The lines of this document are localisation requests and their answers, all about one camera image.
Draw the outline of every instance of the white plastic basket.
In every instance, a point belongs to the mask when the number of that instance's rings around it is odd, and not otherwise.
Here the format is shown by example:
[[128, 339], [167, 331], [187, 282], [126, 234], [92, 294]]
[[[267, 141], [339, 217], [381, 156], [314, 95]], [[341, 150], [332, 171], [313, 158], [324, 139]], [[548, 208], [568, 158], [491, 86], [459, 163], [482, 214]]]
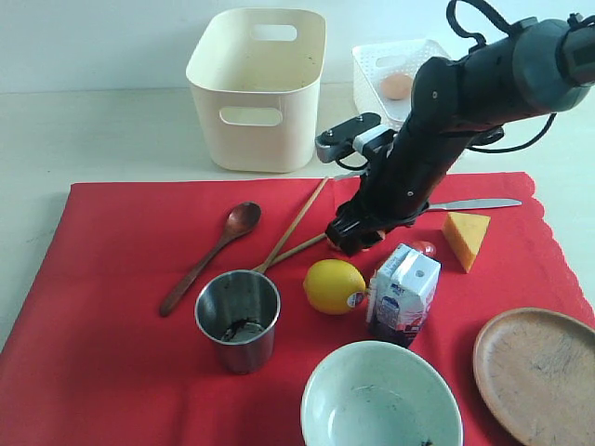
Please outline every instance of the white plastic basket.
[[216, 164], [282, 173], [310, 161], [325, 46], [311, 11], [237, 8], [210, 21], [186, 76]]
[[411, 111], [411, 99], [391, 100], [380, 93], [380, 82], [396, 72], [415, 78], [417, 70], [433, 56], [448, 55], [433, 40], [403, 40], [356, 46], [353, 55], [353, 100], [359, 113], [374, 112], [382, 124], [398, 130]]

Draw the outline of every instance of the wooden chopstick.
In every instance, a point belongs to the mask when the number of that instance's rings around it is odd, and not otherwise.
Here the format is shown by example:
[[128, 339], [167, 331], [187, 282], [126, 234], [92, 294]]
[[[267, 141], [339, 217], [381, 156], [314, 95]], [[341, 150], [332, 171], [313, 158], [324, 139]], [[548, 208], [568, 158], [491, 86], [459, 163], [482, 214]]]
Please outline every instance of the wooden chopstick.
[[316, 190], [312, 193], [312, 195], [310, 196], [310, 198], [308, 199], [306, 204], [304, 204], [304, 207], [301, 208], [301, 210], [299, 211], [299, 214], [297, 214], [296, 218], [291, 223], [291, 225], [289, 226], [289, 228], [287, 229], [287, 231], [285, 232], [283, 237], [281, 237], [281, 240], [279, 240], [279, 242], [277, 242], [275, 247], [272, 248], [272, 251], [269, 254], [269, 256], [266, 258], [266, 260], [262, 264], [260, 264], [256, 268], [254, 268], [254, 271], [264, 274], [264, 272], [267, 270], [267, 268], [271, 265], [273, 259], [275, 257], [277, 257], [277, 254], [279, 253], [279, 251], [281, 250], [281, 248], [283, 247], [284, 243], [287, 241], [287, 239], [289, 238], [291, 233], [294, 231], [294, 229], [299, 224], [301, 219], [304, 217], [306, 212], [308, 212], [308, 209], [310, 209], [310, 206], [312, 206], [312, 204], [314, 203], [314, 200], [316, 200], [316, 198], [318, 197], [320, 192], [323, 190], [323, 187], [326, 184], [326, 181], [328, 181], [328, 180], [329, 180], [329, 177], [323, 178], [323, 180], [320, 182], [320, 184], [318, 185]]
[[[322, 234], [318, 234], [316, 237], [312, 237], [311, 239], [307, 240], [306, 242], [299, 244], [295, 248], [291, 248], [290, 250], [285, 251], [282, 254], [279, 254], [269, 264], [269, 268], [272, 267], [273, 265], [278, 264], [279, 262], [283, 262], [286, 258], [291, 257], [293, 254], [297, 254], [306, 248], [310, 248], [313, 244], [316, 244], [317, 242], [319, 242], [320, 240], [323, 240], [324, 238], [326, 238], [326, 234], [324, 234], [324, 232], [323, 232]], [[260, 265], [255, 267], [254, 270], [258, 270], [263, 265], [264, 265], [264, 263], [261, 263]]]

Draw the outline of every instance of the table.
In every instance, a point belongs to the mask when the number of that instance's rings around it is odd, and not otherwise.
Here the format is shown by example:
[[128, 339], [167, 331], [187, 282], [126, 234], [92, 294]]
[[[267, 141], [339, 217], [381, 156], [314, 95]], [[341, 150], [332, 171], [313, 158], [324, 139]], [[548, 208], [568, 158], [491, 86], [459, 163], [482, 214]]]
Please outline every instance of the table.
[[[585, 295], [595, 306], [595, 210], [590, 190], [595, 95], [558, 116], [535, 146], [517, 153], [466, 152], [451, 172], [525, 171]], [[349, 84], [321, 89], [319, 130], [357, 114]], [[495, 147], [523, 143], [545, 123], [508, 125]], [[276, 177], [346, 173], [315, 157]], [[209, 158], [190, 91], [181, 89], [0, 95], [0, 345], [3, 346], [60, 221], [70, 185], [89, 181], [243, 179]]]

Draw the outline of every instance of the cheese wedge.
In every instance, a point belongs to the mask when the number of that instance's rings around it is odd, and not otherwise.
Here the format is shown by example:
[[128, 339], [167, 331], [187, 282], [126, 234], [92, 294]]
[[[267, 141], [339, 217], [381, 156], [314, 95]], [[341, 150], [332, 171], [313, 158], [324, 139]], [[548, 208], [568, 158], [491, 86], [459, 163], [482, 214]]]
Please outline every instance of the cheese wedge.
[[490, 224], [489, 216], [449, 212], [443, 225], [444, 238], [466, 272], [471, 270], [480, 252]]

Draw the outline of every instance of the knife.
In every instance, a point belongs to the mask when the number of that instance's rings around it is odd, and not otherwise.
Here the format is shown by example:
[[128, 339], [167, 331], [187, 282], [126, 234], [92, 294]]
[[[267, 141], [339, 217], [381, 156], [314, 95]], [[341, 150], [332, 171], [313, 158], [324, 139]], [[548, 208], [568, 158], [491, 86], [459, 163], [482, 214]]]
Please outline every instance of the knife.
[[519, 206], [522, 202], [511, 198], [477, 198], [458, 202], [430, 204], [428, 211], [464, 211], [468, 209], [491, 209], [494, 207]]

